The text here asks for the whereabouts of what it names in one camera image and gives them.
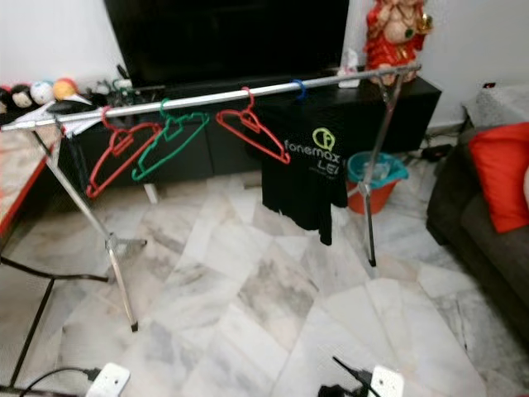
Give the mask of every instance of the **black t-shirt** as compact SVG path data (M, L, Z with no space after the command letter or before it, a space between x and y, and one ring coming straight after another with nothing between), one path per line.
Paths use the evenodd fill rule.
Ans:
M261 156L263 205L292 218L303 229L319 230L321 242L331 245L331 204L347 205L341 136L320 125L317 115L300 104L263 106L255 114L291 158L286 165ZM259 142L279 154L277 146L263 135L259 134Z

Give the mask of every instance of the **ganesha statue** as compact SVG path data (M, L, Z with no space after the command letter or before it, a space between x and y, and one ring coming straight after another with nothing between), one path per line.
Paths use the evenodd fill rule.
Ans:
M424 0L375 0L367 16L367 69L408 65L422 50L424 39L432 29L432 18L423 12ZM417 72L404 76L411 81ZM394 75L382 78L385 85L395 81Z

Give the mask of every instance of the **fonemax logo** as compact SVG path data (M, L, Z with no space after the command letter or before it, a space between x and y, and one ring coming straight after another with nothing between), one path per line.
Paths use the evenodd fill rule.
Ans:
M294 145L293 143L288 142L288 140L284 142L284 147L286 147L291 153L303 153L305 155L311 155L313 157L319 157L321 159L332 161L333 163L340 163L339 155L335 155L330 151L324 151L319 147Z

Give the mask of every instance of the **green hanger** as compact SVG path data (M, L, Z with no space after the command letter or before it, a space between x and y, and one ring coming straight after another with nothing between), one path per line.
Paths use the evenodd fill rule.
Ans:
M138 166L137 168L132 170L132 179L135 181L139 181L144 179L148 174L156 170L157 168L161 167L163 164L165 164L167 161L171 160L173 157L175 157L180 151L182 151L185 146L191 142L194 137L204 129L204 127L209 123L210 117L207 113L202 112L193 112L190 114L185 114L180 117L171 116L170 114L166 113L164 110L164 104L169 101L167 98L162 101L160 104L160 115L166 119L165 127L162 130L162 132L156 137L156 139L145 149L145 151L141 154L140 159L138 160ZM155 149L158 146L158 142L160 139L164 139L165 142L172 141L174 138L176 138L178 135L180 135L183 132L183 128L186 122L190 122L193 119L199 119L201 120L200 126L191 134L191 136L185 140L185 142L177 147L172 153L168 154L166 157L159 159L156 161L153 165L151 165L149 168L146 168L143 165L143 162L145 161L145 158L149 155L150 151ZM179 126L179 128L175 131L169 134L169 131L171 130L171 124L176 124Z

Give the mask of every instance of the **grey sofa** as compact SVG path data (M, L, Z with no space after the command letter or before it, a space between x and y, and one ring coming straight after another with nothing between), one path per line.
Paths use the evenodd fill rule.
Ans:
M529 342L529 227L494 230L468 147L477 133L462 134L441 168L427 228L438 243L454 249Z

